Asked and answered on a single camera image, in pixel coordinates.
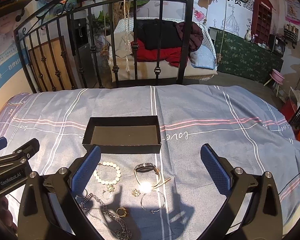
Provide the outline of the gold flower earring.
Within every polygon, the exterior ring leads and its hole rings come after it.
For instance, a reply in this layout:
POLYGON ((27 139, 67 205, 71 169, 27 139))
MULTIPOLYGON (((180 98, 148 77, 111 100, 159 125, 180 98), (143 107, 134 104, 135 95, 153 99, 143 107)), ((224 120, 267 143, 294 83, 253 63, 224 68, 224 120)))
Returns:
POLYGON ((134 190, 132 191, 132 195, 133 195, 134 197, 138 197, 140 194, 141 194, 141 192, 140 192, 139 190, 137 190, 137 189, 134 189, 134 190))

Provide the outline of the thin silver bangle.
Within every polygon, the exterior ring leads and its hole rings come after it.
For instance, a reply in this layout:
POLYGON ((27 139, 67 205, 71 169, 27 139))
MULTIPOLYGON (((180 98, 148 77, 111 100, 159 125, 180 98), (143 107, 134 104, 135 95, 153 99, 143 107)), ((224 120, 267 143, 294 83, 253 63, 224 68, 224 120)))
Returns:
POLYGON ((161 211, 166 205, 166 198, 161 191, 144 193, 140 200, 141 208, 151 214, 161 211))

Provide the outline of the gold wrist watch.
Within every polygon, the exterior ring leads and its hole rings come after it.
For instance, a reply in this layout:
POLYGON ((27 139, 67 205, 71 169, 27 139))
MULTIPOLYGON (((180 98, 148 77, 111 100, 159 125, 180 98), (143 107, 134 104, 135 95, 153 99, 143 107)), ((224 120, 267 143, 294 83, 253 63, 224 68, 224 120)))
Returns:
POLYGON ((141 163, 134 167, 134 176, 137 183, 143 188, 148 187, 151 190, 158 189, 164 184, 168 183, 171 178, 164 179, 159 168, 153 163, 141 163), (150 181, 140 180, 139 176, 141 174, 152 173, 155 175, 155 181, 151 184, 150 181))

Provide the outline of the black cardboard jewelry box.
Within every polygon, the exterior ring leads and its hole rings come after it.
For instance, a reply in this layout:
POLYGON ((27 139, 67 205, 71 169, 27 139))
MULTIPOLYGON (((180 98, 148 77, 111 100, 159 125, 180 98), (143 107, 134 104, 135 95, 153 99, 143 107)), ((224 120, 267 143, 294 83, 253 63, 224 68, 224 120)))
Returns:
POLYGON ((91 117, 82 145, 94 145, 107 154, 158 154, 161 149, 159 119, 156 115, 91 117))

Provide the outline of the grey striped bed sheet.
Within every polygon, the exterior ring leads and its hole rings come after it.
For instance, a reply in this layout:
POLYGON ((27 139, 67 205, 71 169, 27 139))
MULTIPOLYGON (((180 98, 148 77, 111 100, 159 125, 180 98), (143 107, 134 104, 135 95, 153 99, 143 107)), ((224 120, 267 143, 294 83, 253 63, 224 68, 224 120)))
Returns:
POLYGON ((300 142, 272 105, 237 87, 206 85, 77 89, 18 94, 0 112, 0 155, 32 138, 40 143, 30 165, 55 173, 85 154, 84 132, 91 117, 148 116, 159 119, 158 154, 102 154, 98 177, 87 191, 107 208, 128 210, 132 239, 197 239, 225 201, 200 159, 209 144, 234 167, 250 174, 273 174, 279 192, 283 230, 300 217, 300 142), (140 186, 134 167, 153 163, 171 180, 151 190, 140 186), (137 189, 138 197, 132 195, 137 189), (141 208, 144 193, 161 191, 165 207, 151 214, 141 208))

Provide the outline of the beige pillow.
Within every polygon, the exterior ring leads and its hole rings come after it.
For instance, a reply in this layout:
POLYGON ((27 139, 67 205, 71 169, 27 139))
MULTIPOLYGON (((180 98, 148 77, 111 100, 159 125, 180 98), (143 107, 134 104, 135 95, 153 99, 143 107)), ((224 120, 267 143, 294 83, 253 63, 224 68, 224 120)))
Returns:
MULTIPOLYGON (((108 60, 113 57, 112 47, 111 47, 111 36, 108 35, 106 40, 109 44, 108 60)), ((126 56, 132 55, 132 48, 130 43, 126 45, 126 33, 124 31, 119 33, 114 33, 114 44, 115 44, 115 55, 121 59, 126 56)))

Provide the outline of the pink stool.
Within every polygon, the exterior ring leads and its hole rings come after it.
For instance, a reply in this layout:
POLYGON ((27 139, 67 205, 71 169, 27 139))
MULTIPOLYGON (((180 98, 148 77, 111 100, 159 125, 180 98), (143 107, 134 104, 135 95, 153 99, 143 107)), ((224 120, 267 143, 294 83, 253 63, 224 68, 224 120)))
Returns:
POLYGON ((278 70, 273 69, 272 72, 269 74, 270 79, 263 85, 264 87, 270 83, 271 81, 275 82, 276 87, 276 96, 279 94, 279 88, 283 85, 284 77, 280 74, 278 70))

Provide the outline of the white wicker swing seat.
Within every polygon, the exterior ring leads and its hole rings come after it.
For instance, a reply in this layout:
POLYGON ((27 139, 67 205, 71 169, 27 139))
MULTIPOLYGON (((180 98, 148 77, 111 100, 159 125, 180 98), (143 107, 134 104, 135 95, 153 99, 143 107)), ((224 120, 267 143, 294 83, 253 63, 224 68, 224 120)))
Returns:
MULTIPOLYGON (((137 40, 137 58, 133 55, 126 56, 125 27, 129 25, 129 39, 133 41, 133 19, 119 20, 114 30, 114 43, 117 73, 112 72, 112 81, 117 75, 120 81, 142 80, 156 78, 155 68, 160 68, 159 78, 167 79, 177 77, 181 57, 181 48, 167 48, 161 51, 147 50, 142 41, 137 40)), ((207 30, 201 23, 197 25, 202 29, 203 40, 197 51, 191 52, 187 58, 185 76, 201 76, 208 80, 217 74, 216 52, 207 30)))

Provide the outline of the green floral covered counter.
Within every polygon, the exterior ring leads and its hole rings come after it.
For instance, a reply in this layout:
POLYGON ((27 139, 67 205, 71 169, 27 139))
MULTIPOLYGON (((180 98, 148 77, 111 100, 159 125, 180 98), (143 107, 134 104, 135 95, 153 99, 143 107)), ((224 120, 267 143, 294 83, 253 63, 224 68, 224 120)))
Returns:
POLYGON ((221 29, 209 28, 215 51, 221 54, 217 71, 264 83, 283 59, 250 41, 221 29))

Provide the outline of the black garment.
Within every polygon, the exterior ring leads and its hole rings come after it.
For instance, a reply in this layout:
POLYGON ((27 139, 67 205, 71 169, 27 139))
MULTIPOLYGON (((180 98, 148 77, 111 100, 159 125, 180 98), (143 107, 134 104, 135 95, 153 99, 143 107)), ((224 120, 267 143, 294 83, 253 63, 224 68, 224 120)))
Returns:
POLYGON ((147 50, 158 49, 159 43, 161 49, 181 48, 183 45, 173 21, 137 20, 133 31, 136 31, 137 39, 147 50))

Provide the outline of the light blue cushion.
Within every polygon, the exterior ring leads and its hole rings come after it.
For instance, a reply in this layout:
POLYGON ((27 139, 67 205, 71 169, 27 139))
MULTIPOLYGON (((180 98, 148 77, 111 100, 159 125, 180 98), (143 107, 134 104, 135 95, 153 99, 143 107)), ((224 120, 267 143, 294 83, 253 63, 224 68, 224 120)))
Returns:
POLYGON ((191 66, 194 68, 203 68, 216 70, 216 60, 209 48, 201 45, 198 50, 190 53, 191 66))

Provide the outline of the white ceramic vase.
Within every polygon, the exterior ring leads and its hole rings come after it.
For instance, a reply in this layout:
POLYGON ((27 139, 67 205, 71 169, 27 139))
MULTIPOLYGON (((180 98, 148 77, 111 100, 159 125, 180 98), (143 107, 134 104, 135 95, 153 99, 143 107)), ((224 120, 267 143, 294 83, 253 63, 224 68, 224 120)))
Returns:
POLYGON ((245 38, 245 40, 247 40, 247 41, 251 41, 251 39, 252 39, 252 34, 251 34, 251 30, 250 30, 250 29, 247 30, 247 32, 246 32, 244 38, 245 38))

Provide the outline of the dark purple jacket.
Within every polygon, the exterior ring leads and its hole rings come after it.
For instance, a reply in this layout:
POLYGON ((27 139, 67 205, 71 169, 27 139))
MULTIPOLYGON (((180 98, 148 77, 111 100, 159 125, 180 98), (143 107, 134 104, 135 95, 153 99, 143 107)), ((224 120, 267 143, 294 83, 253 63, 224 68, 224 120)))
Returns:
MULTIPOLYGON (((181 40, 183 40, 183 34, 184 34, 184 22, 175 23, 174 24, 177 30, 177 33, 181 40)), ((198 26, 196 23, 191 23, 191 32, 190 32, 190 40, 189 40, 189 52, 194 52, 199 49, 199 47, 202 45, 203 41, 203 32, 200 26, 198 26)))

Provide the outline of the red phone booth cabinet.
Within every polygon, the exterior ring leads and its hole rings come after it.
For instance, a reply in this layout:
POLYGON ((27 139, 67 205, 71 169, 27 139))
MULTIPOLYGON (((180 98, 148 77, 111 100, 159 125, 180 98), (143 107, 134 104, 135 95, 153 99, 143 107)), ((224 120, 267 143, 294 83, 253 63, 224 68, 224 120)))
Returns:
POLYGON ((268 44, 273 6, 269 0, 254 0, 251 34, 254 43, 268 44))

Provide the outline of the black iron bed frame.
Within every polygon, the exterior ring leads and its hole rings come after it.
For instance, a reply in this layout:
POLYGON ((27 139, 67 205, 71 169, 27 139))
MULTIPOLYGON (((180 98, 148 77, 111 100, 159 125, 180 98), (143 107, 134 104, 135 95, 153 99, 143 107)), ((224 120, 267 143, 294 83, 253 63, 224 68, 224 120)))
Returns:
MULTIPOLYGON (((66 19, 67 30, 69 35, 70 47, 73 53, 75 64, 81 77, 82 85, 87 88, 87 81, 85 78, 84 67, 82 65, 81 57, 79 54, 77 39, 76 39, 76 28, 79 26, 75 20, 75 13, 79 11, 87 11, 87 36, 90 42, 90 54, 95 67, 95 74, 97 82, 100 88, 103 88, 102 79, 100 76, 100 70, 98 68, 97 52, 94 39, 93 30, 93 14, 92 8, 107 5, 109 7, 109 20, 110 20, 110 36, 114 37, 114 16, 113 16, 113 5, 115 3, 126 3, 131 1, 133 3, 133 23, 136 24, 137 20, 137 2, 139 0, 52 0, 47 5, 41 7, 35 11, 26 20, 24 20, 14 30, 14 40, 17 47, 19 59, 26 76, 27 83, 33 93, 47 92, 48 88, 44 81, 44 74, 39 68, 39 64, 36 58, 36 54, 30 54, 29 51, 34 51, 32 34, 36 34, 37 41, 40 42, 40 29, 44 28, 49 31, 49 24, 55 23, 57 27, 57 34, 59 37, 62 35, 61 18, 66 19)), ((159 21, 163 20, 163 9, 164 2, 177 2, 185 5, 185 16, 184 16, 184 32, 182 37, 182 48, 181 58, 178 68, 178 74, 176 77, 176 83, 181 85, 183 83, 185 69, 187 66, 187 57, 189 54, 189 42, 192 25, 192 8, 194 0, 149 0, 159 2, 159 21)))

